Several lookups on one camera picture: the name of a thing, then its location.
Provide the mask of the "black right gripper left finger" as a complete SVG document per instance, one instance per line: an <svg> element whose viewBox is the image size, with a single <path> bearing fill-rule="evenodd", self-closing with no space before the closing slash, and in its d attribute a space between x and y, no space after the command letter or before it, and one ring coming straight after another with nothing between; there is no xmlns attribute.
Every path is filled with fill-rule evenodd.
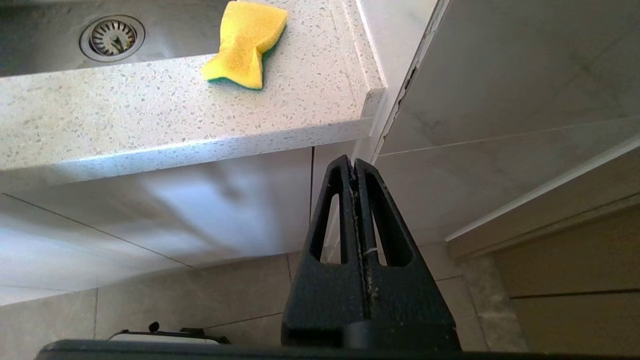
<svg viewBox="0 0 640 360"><path fill-rule="evenodd" d="M282 314L283 346L341 347L346 328L366 317L353 175L347 155L334 159L326 168ZM338 201L340 257L337 263L325 263L322 254L333 199Z"/></svg>

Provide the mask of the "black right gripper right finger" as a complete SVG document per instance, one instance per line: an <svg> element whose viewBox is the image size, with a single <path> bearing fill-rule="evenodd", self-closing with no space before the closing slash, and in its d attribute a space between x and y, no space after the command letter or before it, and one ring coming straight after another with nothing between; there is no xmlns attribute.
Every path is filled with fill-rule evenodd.
<svg viewBox="0 0 640 360"><path fill-rule="evenodd" d="M379 171L357 159L360 349L460 350L457 326Z"/></svg>

